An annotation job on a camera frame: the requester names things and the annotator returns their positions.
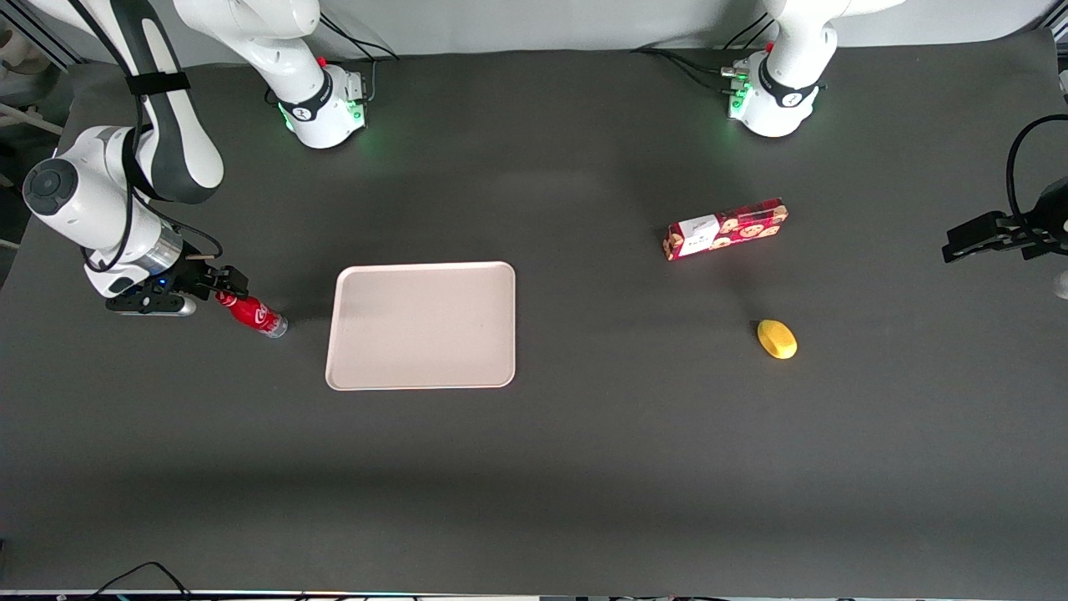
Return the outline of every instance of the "connector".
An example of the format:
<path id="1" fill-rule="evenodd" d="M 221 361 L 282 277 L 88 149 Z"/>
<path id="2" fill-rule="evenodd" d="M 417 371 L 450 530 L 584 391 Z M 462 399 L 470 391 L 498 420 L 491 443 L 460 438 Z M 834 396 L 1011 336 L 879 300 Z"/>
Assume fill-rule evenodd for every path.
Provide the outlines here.
<path id="1" fill-rule="evenodd" d="M 736 79 L 739 79 L 741 81 L 744 81 L 744 80 L 749 79 L 749 69 L 748 68 L 738 68 L 738 67 L 733 67 L 733 66 L 724 66 L 724 67 L 720 67 L 720 75 L 722 77 L 731 77 L 731 78 L 736 78 Z"/>

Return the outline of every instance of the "table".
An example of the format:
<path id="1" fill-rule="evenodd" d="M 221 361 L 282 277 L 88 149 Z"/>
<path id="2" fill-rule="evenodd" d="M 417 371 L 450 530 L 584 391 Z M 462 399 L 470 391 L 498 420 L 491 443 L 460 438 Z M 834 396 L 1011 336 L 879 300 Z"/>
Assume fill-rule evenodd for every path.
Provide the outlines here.
<path id="1" fill-rule="evenodd" d="M 202 589 L 1068 595 L 1068 265 L 939 250 L 1065 110 L 1048 33 L 844 49 L 781 140 L 625 52 L 384 63 L 370 127 L 321 152 L 251 69 L 189 77 L 226 175 L 170 211 L 292 331 L 109 315 L 31 223 L 0 296 L 3 588 L 156 559 Z M 62 145 L 131 122 L 105 79 Z M 1028 138 L 1027 206 L 1066 149 Z M 779 235 L 661 255 L 666 223 L 776 195 Z M 509 386 L 327 388 L 342 268 L 482 259 L 518 272 Z"/>

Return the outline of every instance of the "green led light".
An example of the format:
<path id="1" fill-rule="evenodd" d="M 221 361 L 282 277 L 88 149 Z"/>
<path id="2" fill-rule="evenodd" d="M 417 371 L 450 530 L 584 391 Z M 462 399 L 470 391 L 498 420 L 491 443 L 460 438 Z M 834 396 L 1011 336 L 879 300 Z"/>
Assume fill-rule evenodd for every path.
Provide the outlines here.
<path id="1" fill-rule="evenodd" d="M 289 122 L 289 115 L 285 113 L 285 109 L 282 108 L 282 104 L 279 102 L 278 111 L 282 113 L 282 118 L 285 120 L 285 128 L 293 131 L 293 123 Z"/>

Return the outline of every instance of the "white label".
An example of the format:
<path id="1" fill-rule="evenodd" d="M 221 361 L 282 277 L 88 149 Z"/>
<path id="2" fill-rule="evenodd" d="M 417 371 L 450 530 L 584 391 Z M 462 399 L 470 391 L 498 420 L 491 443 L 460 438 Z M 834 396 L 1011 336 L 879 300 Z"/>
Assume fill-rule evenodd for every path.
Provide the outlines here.
<path id="1" fill-rule="evenodd" d="M 678 226 L 682 230 L 682 247 L 678 249 L 679 256 L 708 250 L 712 240 L 720 233 L 720 221 L 714 215 L 697 217 L 679 221 Z"/>

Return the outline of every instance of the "white tray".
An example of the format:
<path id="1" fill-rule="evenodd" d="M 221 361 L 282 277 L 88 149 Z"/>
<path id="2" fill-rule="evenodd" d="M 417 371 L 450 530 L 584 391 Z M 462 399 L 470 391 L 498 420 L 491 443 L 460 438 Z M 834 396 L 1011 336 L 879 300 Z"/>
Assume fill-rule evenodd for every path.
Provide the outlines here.
<path id="1" fill-rule="evenodd" d="M 337 275 L 331 389 L 496 389 L 515 374 L 512 265 L 373 265 Z"/>

